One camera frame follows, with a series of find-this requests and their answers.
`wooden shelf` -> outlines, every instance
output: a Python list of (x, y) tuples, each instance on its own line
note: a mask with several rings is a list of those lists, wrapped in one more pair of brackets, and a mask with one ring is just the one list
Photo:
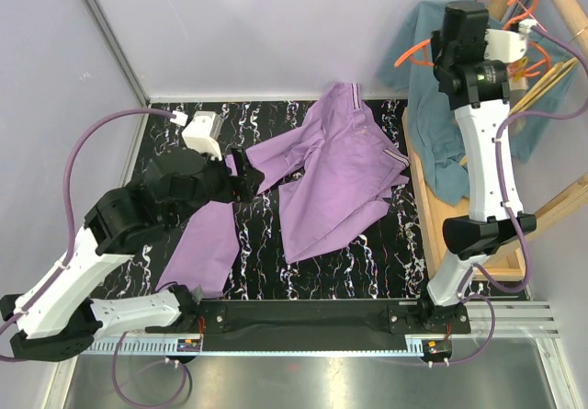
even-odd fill
[[(462, 198), (455, 207), (437, 199), (431, 188), (424, 182), (421, 160), (413, 149), (408, 137), (408, 108), (402, 116), (406, 148), (411, 160), (411, 176), (413, 179), (414, 196), (423, 236), (424, 258), (429, 278), (435, 275), (441, 265), (443, 256), (447, 250), (443, 240), (443, 222), (446, 218), (464, 216), (468, 214), (469, 200)], [(520, 280), (525, 275), (525, 265), (520, 249), (501, 259), (488, 261), (484, 266), (497, 280)], [(475, 279), (482, 280), (484, 276), (476, 274)]]

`teal towel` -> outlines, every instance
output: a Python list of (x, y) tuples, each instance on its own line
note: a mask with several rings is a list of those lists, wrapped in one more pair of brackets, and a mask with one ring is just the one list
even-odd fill
[[(433, 76), (433, 68), (412, 65), (410, 61), (398, 68), (394, 62), (414, 44), (431, 38), (433, 30), (441, 28), (443, 23), (444, 2), (421, 2), (406, 18), (401, 30), (392, 43), (379, 68), (379, 80), (394, 90), (408, 88), (408, 109), (410, 111), (408, 134), (414, 150), (421, 159), (424, 179), (435, 195), (451, 205), (456, 205), (461, 197), (469, 196), (468, 170), (459, 165), (465, 155), (463, 140), (459, 127), (454, 121), (453, 112), (445, 94), (441, 94), (438, 82)], [(495, 20), (490, 21), (491, 28), (501, 28)], [(566, 61), (570, 58), (555, 44), (541, 40), (532, 33), (531, 40), (541, 45), (550, 55), (551, 62)], [(535, 49), (527, 51), (529, 64), (542, 57)], [(417, 60), (423, 56), (419, 52)], [(572, 74), (568, 74), (543, 96), (533, 109), (555, 112), (570, 86)], [(537, 78), (529, 79), (529, 87)], [(522, 162), (526, 162), (537, 146), (541, 134), (548, 125), (547, 119), (530, 117), (525, 127), (511, 138), (511, 153)]]

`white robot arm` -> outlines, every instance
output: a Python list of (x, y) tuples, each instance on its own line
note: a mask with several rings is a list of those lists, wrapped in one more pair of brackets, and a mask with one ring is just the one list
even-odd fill
[(264, 176), (241, 149), (232, 150), (237, 175), (231, 176), (211, 138), (213, 117), (197, 114), (183, 131), (186, 148), (153, 159), (142, 175), (98, 201), (85, 215), (67, 266), (63, 255), (30, 291), (0, 300), (5, 321), (19, 315), (10, 340), (15, 358), (62, 361), (102, 337), (137, 329), (187, 333), (195, 326), (198, 304), (185, 286), (130, 299), (88, 297), (108, 273), (175, 226), (180, 211), (191, 215), (211, 200), (253, 199)]
[[(473, 264), (483, 265), (501, 245), (516, 237), (503, 205), (495, 141), (510, 111), (506, 64), (525, 55), (528, 34), (536, 23), (523, 20), (515, 31), (486, 29), (484, 6), (454, 2), (446, 7), (442, 29), (431, 38), (439, 91), (449, 98), (468, 157), (469, 216), (444, 223), (447, 252), (419, 303), (422, 322), (442, 324), (450, 319), (473, 278)], [(500, 141), (508, 207), (523, 231), (530, 233), (537, 222), (534, 215), (523, 213), (508, 134)]]

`black marble surface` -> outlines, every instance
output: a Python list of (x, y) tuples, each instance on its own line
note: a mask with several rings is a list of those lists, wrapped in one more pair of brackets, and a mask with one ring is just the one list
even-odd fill
[[(221, 115), (218, 141), (223, 153), (248, 147), (298, 127), (309, 101), (243, 103), (176, 103), (155, 108), (181, 110), (190, 117), (208, 110)], [(376, 122), (406, 153), (401, 126), (404, 100), (367, 101)], [(181, 127), (151, 116), (141, 141), (134, 175), (154, 156), (181, 144)], [(289, 178), (302, 177), (298, 172)], [(291, 265), (286, 264), (280, 239), (276, 189), (251, 204), (234, 204), (241, 251), (225, 285), (225, 298), (343, 299), (414, 298), (426, 285), (423, 243), (412, 184), (392, 190), (389, 214), (360, 234), (347, 248)], [(178, 225), (184, 218), (178, 217)], [(145, 245), (140, 254), (113, 271), (94, 291), (96, 298), (135, 297), (154, 292), (165, 264), (174, 252), (182, 225), (161, 242)], [(472, 290), (492, 294), (486, 282)]]

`purple shirt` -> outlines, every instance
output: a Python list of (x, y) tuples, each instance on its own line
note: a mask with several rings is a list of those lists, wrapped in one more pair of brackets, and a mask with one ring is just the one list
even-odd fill
[[(400, 175), (408, 158), (355, 84), (334, 85), (299, 128), (250, 147), (247, 156), (266, 176), (260, 193), (304, 167), (301, 179), (278, 188), (287, 263), (346, 247), (387, 214), (390, 187), (408, 182)], [(220, 297), (238, 253), (232, 205), (211, 202), (190, 219), (158, 286), (177, 281)]]

